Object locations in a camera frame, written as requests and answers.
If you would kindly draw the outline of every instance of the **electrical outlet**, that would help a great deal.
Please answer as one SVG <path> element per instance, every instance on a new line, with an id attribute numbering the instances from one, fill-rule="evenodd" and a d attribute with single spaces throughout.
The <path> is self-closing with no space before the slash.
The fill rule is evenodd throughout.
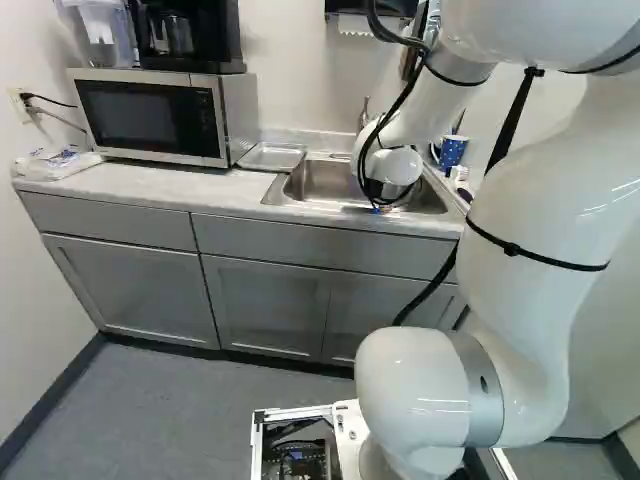
<path id="1" fill-rule="evenodd" d="M 13 110 L 16 112 L 20 123 L 23 125 L 33 122 L 33 118 L 27 111 L 27 106 L 20 98 L 20 94 L 24 92 L 24 88 L 7 88 L 7 94 L 9 95 L 9 101 L 13 106 Z"/>

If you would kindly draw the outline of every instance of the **microwave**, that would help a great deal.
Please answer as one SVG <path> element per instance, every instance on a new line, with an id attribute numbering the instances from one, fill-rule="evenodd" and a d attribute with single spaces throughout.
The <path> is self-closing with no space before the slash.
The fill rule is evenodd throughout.
<path id="1" fill-rule="evenodd" d="M 259 141 L 255 74 L 70 68 L 93 149 L 230 168 Z"/>

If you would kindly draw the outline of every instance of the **microwave window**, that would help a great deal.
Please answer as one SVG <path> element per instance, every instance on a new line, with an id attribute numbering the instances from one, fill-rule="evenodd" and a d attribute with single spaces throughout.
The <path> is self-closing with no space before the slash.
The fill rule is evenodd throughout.
<path id="1" fill-rule="evenodd" d="M 166 97 L 146 93 L 89 92 L 101 136 L 105 139 L 177 142 Z"/>

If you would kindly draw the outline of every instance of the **drawer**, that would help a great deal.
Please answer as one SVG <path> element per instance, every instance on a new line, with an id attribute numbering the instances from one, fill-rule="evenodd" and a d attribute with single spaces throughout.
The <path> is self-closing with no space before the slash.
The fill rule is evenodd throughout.
<path id="1" fill-rule="evenodd" d="M 193 215 L 203 253 L 430 280 L 455 242 Z M 450 275 L 448 282 L 455 283 Z"/>
<path id="2" fill-rule="evenodd" d="M 186 212 L 21 192 L 41 232 L 197 251 Z"/>

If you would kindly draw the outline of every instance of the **faucet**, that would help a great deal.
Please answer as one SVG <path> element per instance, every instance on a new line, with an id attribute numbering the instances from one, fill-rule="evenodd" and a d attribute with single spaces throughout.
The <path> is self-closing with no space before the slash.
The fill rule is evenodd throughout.
<path id="1" fill-rule="evenodd" d="M 360 115 L 358 115 L 358 130 L 356 133 L 360 133 L 362 129 L 369 123 L 369 101 L 371 100 L 370 96 L 364 97 L 364 106 L 362 107 L 362 111 Z"/>

